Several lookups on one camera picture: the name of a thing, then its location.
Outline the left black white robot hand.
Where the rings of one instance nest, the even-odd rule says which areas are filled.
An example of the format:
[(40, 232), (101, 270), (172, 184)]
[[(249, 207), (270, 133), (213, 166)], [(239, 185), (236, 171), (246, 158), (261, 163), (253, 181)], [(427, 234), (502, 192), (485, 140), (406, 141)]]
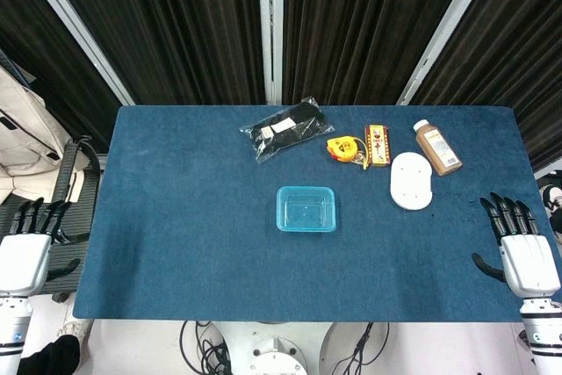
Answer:
[(61, 229), (61, 221), (71, 207), (69, 202), (43, 204), (42, 197), (26, 200), (15, 212), (8, 233), (1, 236), (2, 298), (39, 294), (46, 283), (71, 274), (80, 264), (76, 257), (63, 267), (49, 267), (54, 245), (75, 245), (88, 236), (67, 236)]

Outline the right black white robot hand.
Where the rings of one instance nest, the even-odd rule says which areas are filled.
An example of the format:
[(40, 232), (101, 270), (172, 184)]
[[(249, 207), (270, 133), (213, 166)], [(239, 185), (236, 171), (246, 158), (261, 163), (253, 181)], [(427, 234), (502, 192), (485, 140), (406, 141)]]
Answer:
[(508, 285), (521, 299), (550, 298), (561, 289), (551, 246), (539, 233), (531, 210), (520, 200), (494, 192), (481, 198), (500, 252), (502, 267), (494, 268), (472, 253), (475, 266), (485, 275)]

